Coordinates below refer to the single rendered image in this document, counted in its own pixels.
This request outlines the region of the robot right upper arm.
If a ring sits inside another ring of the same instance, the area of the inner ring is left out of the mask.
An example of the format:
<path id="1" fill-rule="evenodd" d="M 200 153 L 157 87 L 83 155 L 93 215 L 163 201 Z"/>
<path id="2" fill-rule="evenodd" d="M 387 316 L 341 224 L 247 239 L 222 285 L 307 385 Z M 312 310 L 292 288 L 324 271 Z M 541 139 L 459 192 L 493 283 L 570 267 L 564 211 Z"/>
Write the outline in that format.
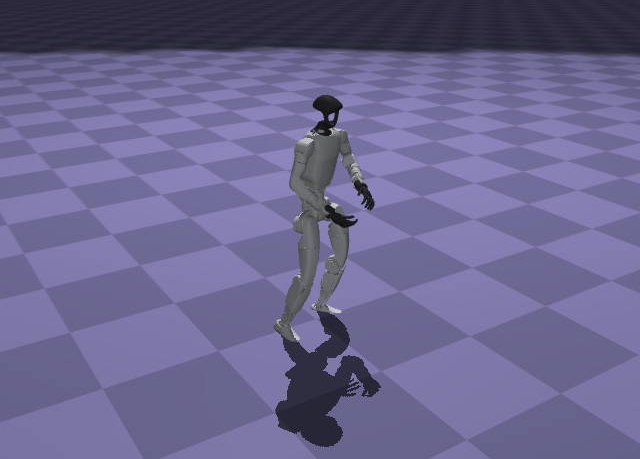
<path id="1" fill-rule="evenodd" d="M 314 152 L 314 144 L 314 139 L 306 137 L 299 140 L 295 145 L 295 157 L 289 181 L 289 186 L 293 191 L 293 183 L 297 180 L 303 181 L 301 175 L 305 172 L 308 159 Z"/>

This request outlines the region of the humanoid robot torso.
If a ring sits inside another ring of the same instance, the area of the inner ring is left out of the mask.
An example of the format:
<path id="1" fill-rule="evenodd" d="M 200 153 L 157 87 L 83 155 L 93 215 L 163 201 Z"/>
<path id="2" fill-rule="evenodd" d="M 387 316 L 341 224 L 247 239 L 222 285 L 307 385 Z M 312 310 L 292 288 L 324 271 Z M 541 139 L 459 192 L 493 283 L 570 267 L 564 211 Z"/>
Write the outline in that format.
<path id="1" fill-rule="evenodd" d="M 329 130 L 332 132 L 330 136 L 318 134 L 318 132 L 325 132 L 320 129 L 317 132 L 313 131 L 315 133 L 310 132 L 310 130 L 303 136 L 303 139 L 306 137 L 314 139 L 315 144 L 314 152 L 308 159 L 306 170 L 301 175 L 305 185 L 328 204 L 330 204 L 330 200 L 324 196 L 324 190 L 326 190 L 333 178 L 341 143 L 340 133 L 334 128 L 329 128 Z M 325 219 L 325 216 L 322 216 L 305 201 L 302 201 L 301 208 L 302 212 L 304 210 L 312 210 L 313 217 L 318 222 Z"/>

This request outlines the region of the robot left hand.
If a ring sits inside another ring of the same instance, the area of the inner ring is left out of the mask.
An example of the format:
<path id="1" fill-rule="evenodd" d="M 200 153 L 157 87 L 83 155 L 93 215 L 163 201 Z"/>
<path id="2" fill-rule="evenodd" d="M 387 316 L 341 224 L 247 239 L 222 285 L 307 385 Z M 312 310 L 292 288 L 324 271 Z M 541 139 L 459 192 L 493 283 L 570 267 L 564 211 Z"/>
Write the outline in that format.
<path id="1" fill-rule="evenodd" d="M 356 180 L 354 182 L 354 186 L 356 187 L 356 189 L 358 191 L 358 196 L 360 196 L 360 194 L 363 194 L 363 196 L 364 196 L 364 199 L 363 199 L 363 202 L 361 203 L 361 205 L 363 205 L 365 203 L 365 201 L 367 200 L 367 203 L 366 203 L 364 208 L 366 208 L 369 205 L 367 207 L 367 209 L 369 209 L 371 207 L 369 210 L 372 210 L 374 205 L 375 205 L 374 204 L 375 202 L 374 202 L 374 200 L 372 198 L 371 193 L 367 189 L 367 185 L 365 183 L 361 183 L 359 180 Z"/>

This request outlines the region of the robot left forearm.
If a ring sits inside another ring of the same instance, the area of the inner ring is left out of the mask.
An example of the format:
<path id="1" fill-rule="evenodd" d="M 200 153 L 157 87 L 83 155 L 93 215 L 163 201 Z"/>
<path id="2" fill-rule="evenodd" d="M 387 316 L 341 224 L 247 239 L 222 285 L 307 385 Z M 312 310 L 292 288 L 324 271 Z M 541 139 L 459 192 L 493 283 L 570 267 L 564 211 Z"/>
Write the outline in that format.
<path id="1" fill-rule="evenodd" d="M 354 182 L 355 182 L 356 180 L 359 180 L 361 183 L 365 183 L 365 182 L 364 182 L 364 179 L 363 179 L 362 173 L 361 173 L 361 171 L 360 171 L 360 167 L 359 167 L 359 164 L 358 164 L 358 162 L 357 162 L 357 159 L 356 159 L 356 157 L 355 157 L 353 154 L 352 154 L 352 156 L 353 156 L 353 158 L 354 158 L 355 163 L 354 163 L 354 164 L 349 165 L 349 167 L 347 168 L 347 170 L 348 170 L 348 173 L 350 174 L 351 180 L 352 180 L 352 182 L 353 182 L 353 187 L 356 189 L 356 187 L 354 186 Z M 366 184 L 366 183 L 365 183 L 365 184 Z M 357 190 L 357 189 L 356 189 L 356 190 Z"/>

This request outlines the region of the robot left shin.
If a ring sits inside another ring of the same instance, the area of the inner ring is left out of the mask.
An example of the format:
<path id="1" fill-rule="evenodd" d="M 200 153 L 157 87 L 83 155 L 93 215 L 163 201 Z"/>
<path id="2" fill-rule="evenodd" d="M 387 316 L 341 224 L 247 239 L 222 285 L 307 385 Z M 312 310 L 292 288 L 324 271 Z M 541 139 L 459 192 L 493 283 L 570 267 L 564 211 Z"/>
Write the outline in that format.
<path id="1" fill-rule="evenodd" d="M 345 266 L 346 267 L 346 266 Z M 344 267 L 344 269 L 345 269 Z M 323 277 L 322 277 L 322 281 L 320 283 L 320 288 L 321 288 L 321 292 L 320 292 L 320 296 L 316 305 L 317 309 L 321 309 L 324 308 L 326 302 L 328 301 L 329 297 L 331 296 L 330 294 L 332 294 L 334 292 L 334 290 L 336 289 L 340 278 L 344 272 L 343 270 L 340 270 L 338 273 L 332 274 L 330 273 L 327 269 L 326 271 L 323 273 Z M 325 301 L 324 305 L 323 302 Z M 319 307 L 317 307 L 319 306 Z M 322 307 L 321 307 L 322 306 Z M 321 307 L 321 308 L 320 308 Z"/>

